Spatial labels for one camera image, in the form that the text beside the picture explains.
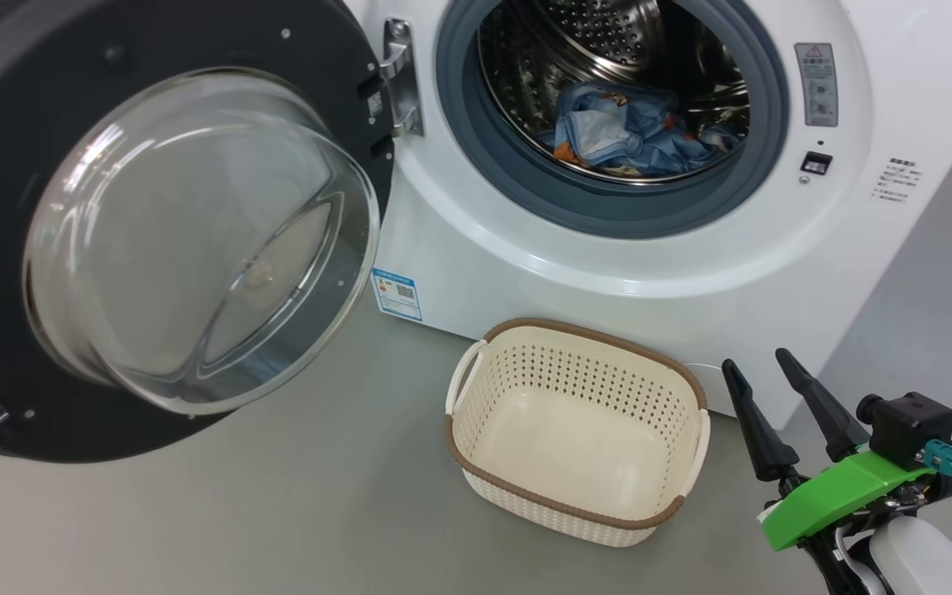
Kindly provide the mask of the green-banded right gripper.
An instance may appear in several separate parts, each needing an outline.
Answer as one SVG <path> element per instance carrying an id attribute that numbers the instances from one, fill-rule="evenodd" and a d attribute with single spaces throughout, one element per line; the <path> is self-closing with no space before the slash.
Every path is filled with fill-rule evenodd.
<path id="1" fill-rule="evenodd" d="M 760 482 L 781 482 L 785 494 L 766 513 L 762 528 L 772 550 L 790 549 L 803 538 L 835 524 L 843 517 L 885 496 L 903 483 L 916 481 L 933 470 L 924 464 L 903 469 L 876 452 L 858 453 L 869 443 L 869 431 L 835 399 L 819 379 L 787 348 L 775 350 L 775 358 L 793 391 L 800 395 L 825 440 L 825 452 L 838 462 L 822 474 L 801 481 L 794 465 L 797 452 L 779 438 L 764 418 L 750 383 L 736 362 L 726 359 L 721 372 L 740 423 L 755 477 Z"/>

